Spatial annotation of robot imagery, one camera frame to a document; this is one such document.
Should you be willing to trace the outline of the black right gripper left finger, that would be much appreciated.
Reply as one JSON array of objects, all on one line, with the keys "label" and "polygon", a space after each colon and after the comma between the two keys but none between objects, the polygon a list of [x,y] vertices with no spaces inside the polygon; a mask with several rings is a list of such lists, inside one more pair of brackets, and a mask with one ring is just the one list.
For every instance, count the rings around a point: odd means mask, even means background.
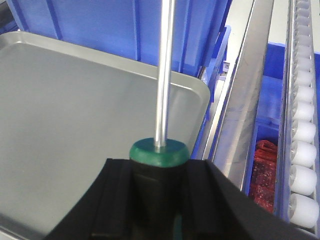
[{"label": "black right gripper left finger", "polygon": [[132,205],[131,162],[108,158],[86,193],[45,239],[128,240]]}]

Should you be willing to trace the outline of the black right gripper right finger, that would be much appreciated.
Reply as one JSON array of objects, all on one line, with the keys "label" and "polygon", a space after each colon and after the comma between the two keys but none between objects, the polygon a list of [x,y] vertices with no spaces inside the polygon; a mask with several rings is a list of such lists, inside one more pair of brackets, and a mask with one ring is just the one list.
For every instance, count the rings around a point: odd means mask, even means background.
[{"label": "black right gripper right finger", "polygon": [[184,240],[313,240],[267,212],[212,163],[191,159],[182,185]]}]

